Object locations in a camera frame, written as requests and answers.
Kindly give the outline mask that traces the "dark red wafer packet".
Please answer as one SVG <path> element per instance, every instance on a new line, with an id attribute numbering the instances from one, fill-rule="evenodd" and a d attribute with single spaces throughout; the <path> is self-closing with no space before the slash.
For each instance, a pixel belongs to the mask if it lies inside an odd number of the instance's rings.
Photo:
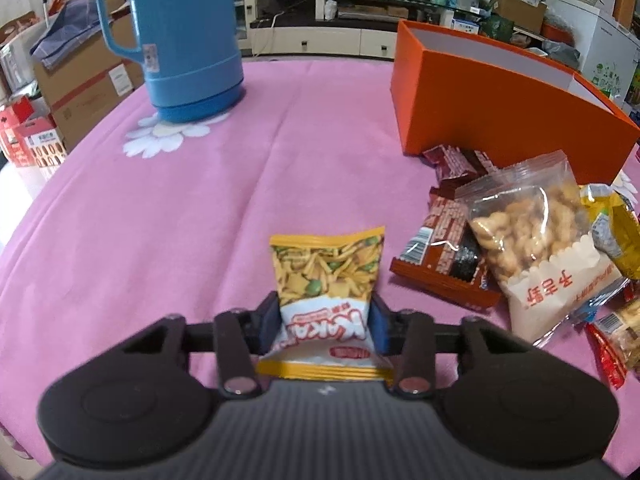
<path id="1" fill-rule="evenodd" d="M 490 272 L 480 244 L 462 206 L 452 192 L 430 189 L 430 206 L 418 232 L 390 272 L 413 287 L 459 307 L 484 312 L 494 308 L 502 293 L 490 284 Z"/>

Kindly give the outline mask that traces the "yellow mixed snack packet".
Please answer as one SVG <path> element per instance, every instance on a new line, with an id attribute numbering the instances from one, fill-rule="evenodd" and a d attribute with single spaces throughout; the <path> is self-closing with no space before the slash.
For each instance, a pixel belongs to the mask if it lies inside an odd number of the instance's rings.
<path id="1" fill-rule="evenodd" d="M 281 324 L 259 374 L 317 382 L 391 382 L 368 326 L 385 229 L 270 237 Z"/>

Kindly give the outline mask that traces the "pink floral tablecloth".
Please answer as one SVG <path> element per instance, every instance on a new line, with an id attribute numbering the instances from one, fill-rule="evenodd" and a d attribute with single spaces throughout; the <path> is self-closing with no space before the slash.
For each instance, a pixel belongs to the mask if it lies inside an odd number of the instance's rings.
<path id="1" fill-rule="evenodd" d="M 226 117 L 151 146 L 139 89 L 44 186 L 1 255 L 1 428 L 38 463 L 47 386 L 171 313 L 206 322 L 273 289 L 274 234 L 379 226 L 390 260 L 427 214 L 433 171 L 402 154 L 392 68 L 255 61 Z"/>

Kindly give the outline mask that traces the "clear peanut snack bag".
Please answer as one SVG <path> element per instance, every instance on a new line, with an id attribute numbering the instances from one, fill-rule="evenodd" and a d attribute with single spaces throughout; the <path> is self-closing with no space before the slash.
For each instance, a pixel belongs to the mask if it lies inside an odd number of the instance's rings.
<path id="1" fill-rule="evenodd" d="M 536 342 L 623 278 L 594 244 L 566 155 L 543 154 L 458 188 L 489 269 L 508 300 L 511 332 Z"/>

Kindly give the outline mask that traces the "brown chocolate bar packet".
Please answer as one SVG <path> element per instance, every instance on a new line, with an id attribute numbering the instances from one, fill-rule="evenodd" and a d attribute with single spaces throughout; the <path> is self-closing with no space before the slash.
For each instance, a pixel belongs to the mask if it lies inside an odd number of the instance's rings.
<path id="1" fill-rule="evenodd" d="M 456 182 L 462 185 L 498 170 L 485 152 L 451 145 L 437 145 L 424 151 L 420 157 L 435 170 L 439 184 Z"/>

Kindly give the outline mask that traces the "red clear snack packet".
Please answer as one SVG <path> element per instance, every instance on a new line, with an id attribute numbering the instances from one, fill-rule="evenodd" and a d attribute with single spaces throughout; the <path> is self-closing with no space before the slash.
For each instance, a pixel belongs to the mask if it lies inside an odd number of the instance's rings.
<path id="1" fill-rule="evenodd" d="M 639 376 L 639 283 L 624 288 L 625 303 L 586 326 L 602 378 L 615 390 Z"/>

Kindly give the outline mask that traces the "yellow egg roll packet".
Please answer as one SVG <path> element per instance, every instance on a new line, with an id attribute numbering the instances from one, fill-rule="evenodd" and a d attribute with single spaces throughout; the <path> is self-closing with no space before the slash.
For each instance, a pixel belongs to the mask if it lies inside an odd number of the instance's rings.
<path id="1" fill-rule="evenodd" d="M 639 221 L 623 196 L 600 183 L 583 185 L 580 200 L 587 209 L 596 247 L 605 252 L 625 278 L 638 281 Z"/>

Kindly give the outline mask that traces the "orange storage box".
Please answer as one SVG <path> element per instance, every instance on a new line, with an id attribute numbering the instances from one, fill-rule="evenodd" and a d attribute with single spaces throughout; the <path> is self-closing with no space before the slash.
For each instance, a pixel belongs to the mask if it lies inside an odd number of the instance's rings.
<path id="1" fill-rule="evenodd" d="M 638 127 L 581 74 L 442 26 L 398 25 L 390 94 L 400 146 L 485 152 L 500 167 L 562 151 L 580 183 L 612 182 Z"/>

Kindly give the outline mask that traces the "large cardboard box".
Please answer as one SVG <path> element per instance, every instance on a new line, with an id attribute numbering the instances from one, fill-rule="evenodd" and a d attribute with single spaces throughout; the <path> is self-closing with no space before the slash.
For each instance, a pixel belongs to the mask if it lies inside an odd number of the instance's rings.
<path id="1" fill-rule="evenodd" d="M 114 54 L 99 32 L 57 66 L 36 61 L 34 71 L 68 150 L 143 84 L 141 66 Z"/>

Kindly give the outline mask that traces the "white tv cabinet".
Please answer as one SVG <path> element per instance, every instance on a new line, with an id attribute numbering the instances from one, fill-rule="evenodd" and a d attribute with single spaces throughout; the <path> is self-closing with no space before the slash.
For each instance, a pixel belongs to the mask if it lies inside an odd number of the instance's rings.
<path id="1" fill-rule="evenodd" d="M 395 58 L 396 32 L 341 27 L 266 27 L 250 35 L 252 53 Z"/>

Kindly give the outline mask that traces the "blue thermos jug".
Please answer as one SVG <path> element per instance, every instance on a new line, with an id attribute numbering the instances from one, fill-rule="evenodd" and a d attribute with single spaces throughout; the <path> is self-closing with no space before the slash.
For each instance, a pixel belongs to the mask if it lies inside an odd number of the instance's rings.
<path id="1" fill-rule="evenodd" d="M 165 122 L 197 122 L 243 96 L 234 0 L 128 0 L 133 48 L 117 43 L 105 0 L 96 0 L 106 46 L 141 65 L 146 91 Z"/>

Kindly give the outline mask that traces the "white chest freezer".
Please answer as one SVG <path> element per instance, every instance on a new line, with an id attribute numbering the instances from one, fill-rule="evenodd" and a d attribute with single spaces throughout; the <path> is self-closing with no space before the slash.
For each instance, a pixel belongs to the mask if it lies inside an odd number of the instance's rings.
<path id="1" fill-rule="evenodd" d="M 639 64 L 639 39 L 587 3 L 555 0 L 552 8 L 572 29 L 582 76 L 622 107 Z"/>

